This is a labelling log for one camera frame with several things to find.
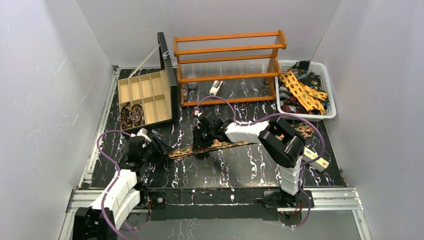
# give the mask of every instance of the black marble table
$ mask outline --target black marble table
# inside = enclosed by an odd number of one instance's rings
[[[136,75],[157,72],[160,69],[142,69]],[[132,69],[123,69],[119,79],[127,78]],[[115,90],[105,131],[119,130],[118,89]],[[275,102],[251,102],[234,105],[239,121],[257,120],[266,115],[276,113]],[[204,106],[218,114],[223,120],[232,118],[227,105]],[[192,127],[195,124],[192,107],[180,107],[180,118],[177,122],[146,127],[148,135],[158,136],[172,148],[190,146],[193,142]],[[326,159],[330,164],[323,172],[312,167],[305,169],[306,187],[344,187],[345,182],[340,173],[333,148],[323,121],[315,123],[325,139]],[[128,137],[120,134],[109,134],[103,138],[101,148],[115,160],[123,158],[125,143]],[[306,138],[307,147],[319,152],[321,145],[316,134]],[[115,173],[115,168],[102,155],[96,157],[91,185],[84,188],[105,188]],[[163,165],[150,164],[146,167],[142,181],[149,188],[256,188],[278,187],[281,178],[277,164],[260,144],[237,146],[209,152],[201,157],[197,155],[171,160]]]

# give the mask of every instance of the gray floor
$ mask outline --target gray floor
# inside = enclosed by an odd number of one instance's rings
[[[146,215],[132,215],[132,226],[142,224]],[[130,239],[134,237],[124,232]],[[352,211],[312,211],[307,222],[292,230],[280,222],[262,219],[182,219],[152,221],[137,231],[148,240],[360,240]]]

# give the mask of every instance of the white wall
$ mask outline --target white wall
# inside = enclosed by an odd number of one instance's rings
[[[174,37],[282,29],[288,47],[280,60],[310,60],[341,0],[77,0],[113,65],[135,67],[164,32]],[[158,66],[153,57],[145,66]]]
[[[374,239],[421,239],[424,2],[344,0],[314,61],[331,76],[337,161]]]
[[[76,1],[0,4],[0,239],[58,239],[112,66]]]

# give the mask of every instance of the laundry basket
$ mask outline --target laundry basket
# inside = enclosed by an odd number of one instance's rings
[[[281,66],[281,72],[285,73],[289,70],[290,67],[292,67],[297,61],[294,60],[279,60],[278,63]],[[300,114],[300,113],[290,113],[290,112],[284,112],[281,109],[280,105],[280,88],[279,88],[279,81],[278,78],[275,78],[275,92],[277,97],[277,109],[280,113],[284,114],[293,114],[298,117],[302,117],[304,119],[307,119],[309,121],[318,122],[323,119],[332,119],[336,116],[336,105],[334,103],[333,93],[330,86],[330,77],[327,72],[326,66],[319,62],[310,62],[309,65],[309,72],[314,72],[316,75],[321,76],[321,87],[322,89],[327,92],[328,94],[328,100],[330,102],[329,106],[325,110],[325,115],[315,115],[315,114]],[[293,117],[283,117],[284,119],[288,120],[294,120]]]

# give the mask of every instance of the black surface with white veins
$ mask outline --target black surface with white veins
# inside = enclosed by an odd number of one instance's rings
[[[142,69],[136,75],[157,72],[160,69]],[[123,69],[119,79],[127,78],[132,69]],[[266,115],[276,113],[275,102],[251,102],[234,104],[237,120],[254,121]],[[204,106],[215,112],[224,121],[232,118],[227,105]],[[192,107],[180,107],[178,121],[158,126],[146,127],[149,135],[158,136],[172,148],[184,148],[193,142],[192,127],[195,124]],[[115,90],[105,131],[119,130],[118,89]],[[323,121],[315,123],[325,139],[325,154],[330,162],[328,168],[318,172],[307,166],[305,170],[306,187],[345,186],[345,182],[337,165],[333,148],[329,141]],[[125,143],[128,137],[110,133],[101,142],[103,151],[115,160],[125,154]],[[321,145],[317,135],[306,139],[307,147],[319,152]],[[90,188],[105,188],[114,176],[115,168],[102,155],[96,156],[95,168]],[[167,164],[150,164],[144,170],[142,180],[149,188],[252,188],[278,187],[281,178],[277,164],[260,144],[237,146],[208,152],[205,155],[192,155],[170,160]]]

